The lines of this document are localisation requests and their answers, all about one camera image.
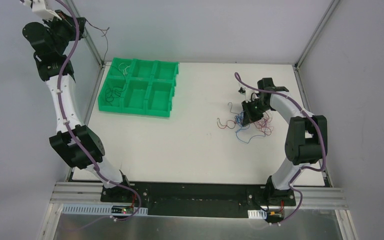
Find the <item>right controller board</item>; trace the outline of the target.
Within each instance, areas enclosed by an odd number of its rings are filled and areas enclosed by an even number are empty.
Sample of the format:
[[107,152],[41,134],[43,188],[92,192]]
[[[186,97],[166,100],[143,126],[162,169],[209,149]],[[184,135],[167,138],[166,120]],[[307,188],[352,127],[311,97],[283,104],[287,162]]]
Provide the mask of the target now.
[[284,219],[283,211],[270,211],[267,213],[267,221],[280,222]]

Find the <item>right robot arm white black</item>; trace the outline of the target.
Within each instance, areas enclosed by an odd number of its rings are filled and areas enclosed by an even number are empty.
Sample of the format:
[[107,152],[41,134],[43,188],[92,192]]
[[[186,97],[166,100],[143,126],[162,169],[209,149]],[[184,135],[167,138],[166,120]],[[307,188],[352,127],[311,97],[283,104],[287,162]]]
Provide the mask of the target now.
[[326,167],[328,151],[327,119],[304,109],[284,86],[275,86],[271,77],[262,78],[257,87],[245,83],[239,88],[245,96],[241,103],[241,125],[247,126],[263,118],[265,112],[278,112],[288,124],[284,143],[285,160],[268,177],[262,192],[265,204],[294,205],[296,179],[306,170],[322,172]]

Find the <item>aluminium frame rail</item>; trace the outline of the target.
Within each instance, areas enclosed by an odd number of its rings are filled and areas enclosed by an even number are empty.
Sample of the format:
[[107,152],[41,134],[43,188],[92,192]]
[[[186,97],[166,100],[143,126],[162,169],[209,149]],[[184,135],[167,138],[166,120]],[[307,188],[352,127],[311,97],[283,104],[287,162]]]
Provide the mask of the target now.
[[[229,201],[251,206],[278,206],[280,200],[267,200],[264,197],[264,185],[260,184],[193,184],[170,182],[134,182],[132,188],[139,194],[145,206],[155,205],[159,201]],[[51,203],[82,204],[130,204],[133,194],[109,196],[98,182],[57,182],[54,186]],[[285,207],[301,204],[301,209],[348,210],[344,191],[332,187],[297,186],[296,192],[284,199]]]

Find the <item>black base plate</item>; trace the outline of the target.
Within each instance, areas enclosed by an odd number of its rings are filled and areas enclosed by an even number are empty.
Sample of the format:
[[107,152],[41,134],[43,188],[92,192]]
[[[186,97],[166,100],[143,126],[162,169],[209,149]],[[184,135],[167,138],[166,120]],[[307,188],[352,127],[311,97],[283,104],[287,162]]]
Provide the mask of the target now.
[[197,201],[197,200],[161,200],[156,204],[146,206],[142,203],[140,195],[132,188],[124,189],[121,187],[103,188],[108,191],[110,197],[121,197],[128,192],[132,193],[132,203],[126,203],[127,205],[133,205],[134,207],[141,206],[147,209],[148,215],[151,216],[175,216],[175,217],[209,217],[209,218],[246,218],[248,217],[248,210],[259,210],[262,207],[270,207],[275,209],[276,207],[284,206],[262,206],[260,203],[253,203],[250,206],[244,203],[238,203],[236,201]]

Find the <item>green compartment tray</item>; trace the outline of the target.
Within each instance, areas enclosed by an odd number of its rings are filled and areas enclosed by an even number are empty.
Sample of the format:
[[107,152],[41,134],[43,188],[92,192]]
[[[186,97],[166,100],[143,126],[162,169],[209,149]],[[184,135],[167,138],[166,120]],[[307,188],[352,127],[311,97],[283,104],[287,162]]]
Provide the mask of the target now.
[[115,57],[98,96],[98,109],[168,118],[178,74],[178,62]]

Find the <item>left controller board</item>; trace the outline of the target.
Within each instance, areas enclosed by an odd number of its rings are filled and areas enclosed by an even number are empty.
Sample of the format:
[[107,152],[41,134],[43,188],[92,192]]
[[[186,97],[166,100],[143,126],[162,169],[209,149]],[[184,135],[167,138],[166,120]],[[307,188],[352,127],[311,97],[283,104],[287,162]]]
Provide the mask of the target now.
[[115,216],[131,215],[135,211],[135,207],[126,205],[113,205],[111,213]]

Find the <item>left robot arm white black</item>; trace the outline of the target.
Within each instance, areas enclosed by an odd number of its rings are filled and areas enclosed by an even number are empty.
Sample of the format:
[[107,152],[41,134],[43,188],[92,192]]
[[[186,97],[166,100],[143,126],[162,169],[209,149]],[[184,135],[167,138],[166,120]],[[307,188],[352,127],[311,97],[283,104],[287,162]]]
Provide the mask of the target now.
[[83,36],[86,19],[61,10],[35,10],[43,23],[30,22],[22,30],[34,49],[39,77],[47,85],[56,114],[56,134],[51,147],[70,168],[87,170],[103,183],[104,193],[120,202],[132,198],[127,177],[105,158],[101,139],[78,116],[71,57]]

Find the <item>right white slotted duct piece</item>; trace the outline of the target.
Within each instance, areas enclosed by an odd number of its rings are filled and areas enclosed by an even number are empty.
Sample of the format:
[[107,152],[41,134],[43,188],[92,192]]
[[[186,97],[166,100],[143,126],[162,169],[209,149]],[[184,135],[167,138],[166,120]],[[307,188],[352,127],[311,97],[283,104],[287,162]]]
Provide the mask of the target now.
[[266,220],[267,219],[267,212],[264,210],[248,210],[247,215],[249,219],[259,219],[259,220]]

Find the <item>controller board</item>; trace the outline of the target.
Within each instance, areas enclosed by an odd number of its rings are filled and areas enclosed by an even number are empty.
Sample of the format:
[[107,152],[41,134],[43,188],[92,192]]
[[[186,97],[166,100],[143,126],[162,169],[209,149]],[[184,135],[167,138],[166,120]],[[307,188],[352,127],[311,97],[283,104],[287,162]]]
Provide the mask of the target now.
[[280,222],[284,219],[283,211],[270,211],[267,213],[267,221]]
[[111,213],[115,216],[131,215],[135,211],[135,207],[126,205],[113,205]]

